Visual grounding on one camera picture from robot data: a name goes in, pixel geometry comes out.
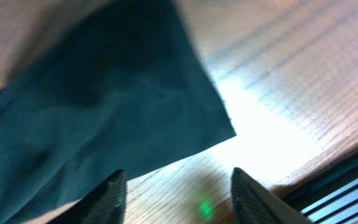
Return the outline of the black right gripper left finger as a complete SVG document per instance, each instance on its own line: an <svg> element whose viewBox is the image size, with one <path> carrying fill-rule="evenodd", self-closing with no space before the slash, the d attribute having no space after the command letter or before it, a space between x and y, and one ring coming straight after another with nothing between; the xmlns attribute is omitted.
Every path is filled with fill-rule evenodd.
<svg viewBox="0 0 358 224"><path fill-rule="evenodd" d="M123 224L126 198L126 175L119 169L48 224Z"/></svg>

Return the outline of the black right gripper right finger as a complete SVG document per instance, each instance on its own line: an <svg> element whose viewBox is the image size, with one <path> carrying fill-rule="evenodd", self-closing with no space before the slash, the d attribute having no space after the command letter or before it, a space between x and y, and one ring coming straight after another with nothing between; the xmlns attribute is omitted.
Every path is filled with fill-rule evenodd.
<svg viewBox="0 0 358 224"><path fill-rule="evenodd" d="M238 167L231 176L231 200L240 224L313 224Z"/></svg>

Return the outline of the dark navy leggings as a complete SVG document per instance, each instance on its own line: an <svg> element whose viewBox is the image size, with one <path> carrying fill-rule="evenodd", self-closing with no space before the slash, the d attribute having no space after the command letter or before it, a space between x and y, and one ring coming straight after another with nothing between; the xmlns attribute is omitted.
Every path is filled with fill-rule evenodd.
<svg viewBox="0 0 358 224"><path fill-rule="evenodd" d="M174 4L109 3L0 91L0 223L234 136Z"/></svg>

